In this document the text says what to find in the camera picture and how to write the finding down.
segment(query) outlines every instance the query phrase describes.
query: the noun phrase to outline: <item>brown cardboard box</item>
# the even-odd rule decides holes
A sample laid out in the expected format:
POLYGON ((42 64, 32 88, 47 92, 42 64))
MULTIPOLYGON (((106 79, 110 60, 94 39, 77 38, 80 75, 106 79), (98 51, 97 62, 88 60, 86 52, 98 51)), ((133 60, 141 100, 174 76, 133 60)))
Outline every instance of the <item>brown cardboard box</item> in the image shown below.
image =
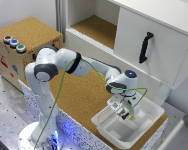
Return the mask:
POLYGON ((34 62, 32 55, 38 54, 41 46, 63 47, 63 35, 41 21, 30 17, 0 29, 0 73, 22 91, 18 79, 25 80, 25 66, 34 62), (23 54, 16 52, 3 42, 4 36, 11 35, 26 46, 23 54))

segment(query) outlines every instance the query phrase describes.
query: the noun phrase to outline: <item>black handle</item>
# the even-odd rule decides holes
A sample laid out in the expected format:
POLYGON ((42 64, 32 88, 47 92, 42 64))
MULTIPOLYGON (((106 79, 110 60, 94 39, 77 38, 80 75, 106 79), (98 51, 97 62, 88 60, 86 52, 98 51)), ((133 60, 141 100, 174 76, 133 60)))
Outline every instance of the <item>black handle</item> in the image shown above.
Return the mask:
POLYGON ((147 46, 148 46, 148 40, 151 39, 154 35, 150 32, 147 32, 147 36, 145 37, 144 41, 143 41, 143 45, 142 45, 142 49, 141 49, 141 54, 139 57, 139 63, 142 64, 143 62, 145 62, 147 60, 147 57, 145 57, 145 53, 147 50, 147 46))

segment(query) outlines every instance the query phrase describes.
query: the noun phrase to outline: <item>open shelf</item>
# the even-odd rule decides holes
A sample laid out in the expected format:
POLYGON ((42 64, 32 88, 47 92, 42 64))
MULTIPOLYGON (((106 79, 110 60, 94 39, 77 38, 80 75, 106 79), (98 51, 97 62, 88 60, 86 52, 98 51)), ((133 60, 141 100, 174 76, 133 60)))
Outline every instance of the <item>open shelf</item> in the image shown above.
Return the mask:
POLYGON ((97 16, 91 16, 71 26, 75 30, 114 49, 117 26, 97 16))

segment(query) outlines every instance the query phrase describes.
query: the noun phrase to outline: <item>white robotic arm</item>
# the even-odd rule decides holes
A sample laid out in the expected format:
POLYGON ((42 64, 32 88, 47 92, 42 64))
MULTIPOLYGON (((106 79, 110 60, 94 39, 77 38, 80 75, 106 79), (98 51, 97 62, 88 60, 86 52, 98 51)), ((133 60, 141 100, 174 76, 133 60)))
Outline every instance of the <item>white robotic arm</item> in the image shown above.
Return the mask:
MULTIPOLYGON (((84 76, 91 69, 93 69, 87 62, 91 63, 98 72, 105 76, 107 83, 113 87, 120 89, 134 89, 137 87, 137 75, 133 71, 125 71, 121 74, 118 67, 111 66, 102 63, 98 60, 81 56, 79 53, 67 49, 57 49, 53 46, 44 46, 37 55, 36 62, 28 64, 25 72, 26 78, 32 92, 36 95, 36 101, 40 108, 39 124, 31 134, 31 141, 33 144, 36 143, 41 130, 43 129, 47 118, 50 115, 52 106, 54 104, 54 97, 50 91, 48 81, 51 80, 55 75, 58 74, 58 70, 65 70, 67 64, 76 58, 67 69, 67 73, 75 76, 84 76)), ((123 119, 129 115, 130 109, 137 103, 136 91, 124 91, 119 89, 111 88, 106 85, 108 92, 118 94, 120 97, 118 100, 110 99, 108 105, 123 119)), ((139 105, 134 108, 133 113, 137 114, 139 111, 139 105)), ((58 114, 58 107, 55 106, 50 121, 45 128, 39 142, 38 148, 41 145, 45 145, 46 140, 48 141, 56 136, 56 116, 58 114)))

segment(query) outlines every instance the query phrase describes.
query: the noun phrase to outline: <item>green cable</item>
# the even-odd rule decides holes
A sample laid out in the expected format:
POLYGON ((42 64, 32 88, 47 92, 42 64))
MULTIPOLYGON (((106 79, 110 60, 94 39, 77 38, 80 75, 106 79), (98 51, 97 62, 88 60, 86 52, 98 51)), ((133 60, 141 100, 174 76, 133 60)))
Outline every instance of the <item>green cable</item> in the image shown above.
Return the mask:
MULTIPOLYGON (((47 126, 49 120, 50 120, 50 117, 51 117, 51 115, 52 115, 52 112, 53 112, 53 110, 54 110, 54 107, 55 107, 55 105, 56 105, 56 103, 57 103, 57 100, 58 100, 58 98, 59 98, 59 95, 60 95, 60 92, 61 92, 61 89, 62 89, 63 79, 64 79, 64 77, 65 77, 66 70, 67 70, 68 66, 69 66, 75 59, 71 60, 71 61, 67 64, 67 66, 66 66, 66 68, 65 68, 65 70, 64 70, 64 72, 63 72, 63 76, 62 76, 61 85, 60 85, 60 88, 59 88, 59 91, 58 91, 58 95, 57 95, 56 100, 55 100, 55 102, 54 102, 54 104, 53 104, 53 106, 52 106, 52 110, 51 110, 50 115, 49 115, 49 117, 48 117, 48 119, 47 119, 47 122, 45 123, 45 126, 43 127, 43 129, 42 129, 42 131, 41 131, 41 133, 40 133, 40 135, 39 135, 39 137, 38 137, 38 140, 36 141, 36 144, 35 144, 35 146, 34 146, 34 150, 36 149, 36 146, 37 146, 37 144, 38 144, 38 142, 39 142, 39 140, 40 140, 40 138, 41 138, 41 135, 43 134, 43 132, 44 132, 44 130, 45 130, 45 128, 46 128, 46 126, 47 126)), ((98 76, 105 82, 105 84, 107 84, 108 86, 110 86, 110 87, 112 87, 112 88, 114 88, 114 89, 116 89, 116 90, 123 90, 123 91, 140 90, 140 89, 144 89, 144 90, 145 90, 145 92, 144 92, 144 94, 142 95, 142 97, 141 97, 141 98, 139 99, 139 101, 132 107, 132 109, 129 111, 129 113, 134 110, 134 108, 136 107, 136 105, 138 105, 138 103, 139 103, 139 102, 143 99, 143 97, 146 95, 146 93, 147 93, 147 88, 122 89, 122 88, 116 88, 116 87, 114 87, 114 86, 108 84, 108 83, 104 80, 104 78, 102 77, 102 75, 97 71, 97 69, 96 69, 90 62, 88 62, 87 60, 84 60, 84 59, 82 59, 82 60, 85 61, 87 64, 89 64, 89 65, 97 72, 98 76)))

